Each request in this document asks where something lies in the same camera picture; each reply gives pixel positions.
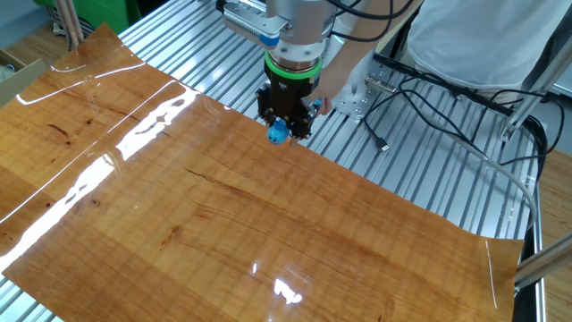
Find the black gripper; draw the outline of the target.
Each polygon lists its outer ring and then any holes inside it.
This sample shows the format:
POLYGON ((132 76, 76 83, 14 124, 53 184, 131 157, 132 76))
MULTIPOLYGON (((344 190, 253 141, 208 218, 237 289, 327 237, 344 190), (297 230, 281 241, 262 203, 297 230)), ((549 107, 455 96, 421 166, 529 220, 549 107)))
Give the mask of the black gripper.
POLYGON ((280 118, 296 140, 308 139, 322 101, 303 100, 317 87, 320 77, 293 80, 276 72, 267 73, 269 84, 263 84, 255 92, 258 116, 267 127, 280 118))

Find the person's hand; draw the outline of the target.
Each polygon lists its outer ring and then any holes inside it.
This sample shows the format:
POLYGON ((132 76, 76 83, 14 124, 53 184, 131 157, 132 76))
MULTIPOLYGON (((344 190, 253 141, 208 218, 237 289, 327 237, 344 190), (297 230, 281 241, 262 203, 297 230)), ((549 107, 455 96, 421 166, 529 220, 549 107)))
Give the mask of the person's hand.
POLYGON ((326 115, 332 110, 332 100, 340 93, 348 81, 349 73, 339 66, 328 66, 320 75, 315 90, 308 96, 312 102, 321 100, 319 114, 326 115))

